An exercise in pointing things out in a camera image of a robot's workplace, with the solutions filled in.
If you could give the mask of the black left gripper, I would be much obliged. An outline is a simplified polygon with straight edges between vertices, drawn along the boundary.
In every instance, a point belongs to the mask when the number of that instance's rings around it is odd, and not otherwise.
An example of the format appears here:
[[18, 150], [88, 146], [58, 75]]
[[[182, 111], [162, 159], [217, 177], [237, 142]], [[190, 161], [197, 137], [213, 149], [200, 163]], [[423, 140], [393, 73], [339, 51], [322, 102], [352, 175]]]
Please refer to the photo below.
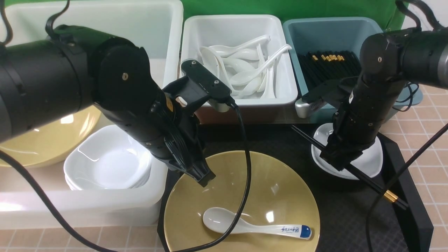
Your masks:
[[117, 84], [115, 123], [164, 162], [205, 188], [215, 177], [203, 154], [195, 108], [185, 108], [176, 98], [187, 94], [184, 77], [161, 89], [152, 78], [128, 78]]

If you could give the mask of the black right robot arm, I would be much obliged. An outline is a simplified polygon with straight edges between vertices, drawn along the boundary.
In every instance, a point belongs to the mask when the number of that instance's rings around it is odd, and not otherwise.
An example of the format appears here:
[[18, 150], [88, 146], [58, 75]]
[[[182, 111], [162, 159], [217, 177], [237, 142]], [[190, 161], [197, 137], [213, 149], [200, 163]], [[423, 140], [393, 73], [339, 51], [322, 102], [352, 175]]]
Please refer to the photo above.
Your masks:
[[333, 118], [333, 133], [320, 157], [344, 169], [371, 147], [406, 83], [447, 89], [447, 28], [369, 36], [360, 49], [361, 73]]

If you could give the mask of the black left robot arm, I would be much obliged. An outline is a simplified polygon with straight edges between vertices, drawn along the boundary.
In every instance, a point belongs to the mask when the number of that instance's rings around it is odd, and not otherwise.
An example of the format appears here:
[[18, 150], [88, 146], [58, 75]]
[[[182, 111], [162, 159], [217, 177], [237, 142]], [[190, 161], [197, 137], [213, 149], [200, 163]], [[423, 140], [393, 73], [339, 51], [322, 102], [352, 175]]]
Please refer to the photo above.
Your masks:
[[194, 115], [210, 98], [203, 65], [184, 62], [185, 76], [161, 89], [144, 48], [86, 27], [56, 32], [1, 49], [1, 142], [94, 105], [170, 169], [203, 187], [215, 178]]

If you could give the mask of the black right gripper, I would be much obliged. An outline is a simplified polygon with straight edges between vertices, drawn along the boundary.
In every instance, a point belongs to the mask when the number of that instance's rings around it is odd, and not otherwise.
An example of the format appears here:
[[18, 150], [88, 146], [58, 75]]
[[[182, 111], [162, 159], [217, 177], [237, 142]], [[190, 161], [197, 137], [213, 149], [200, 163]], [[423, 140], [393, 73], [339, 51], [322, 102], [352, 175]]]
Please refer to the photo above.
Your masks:
[[375, 143], [384, 119], [385, 107], [340, 105], [321, 158], [336, 170], [345, 169]]

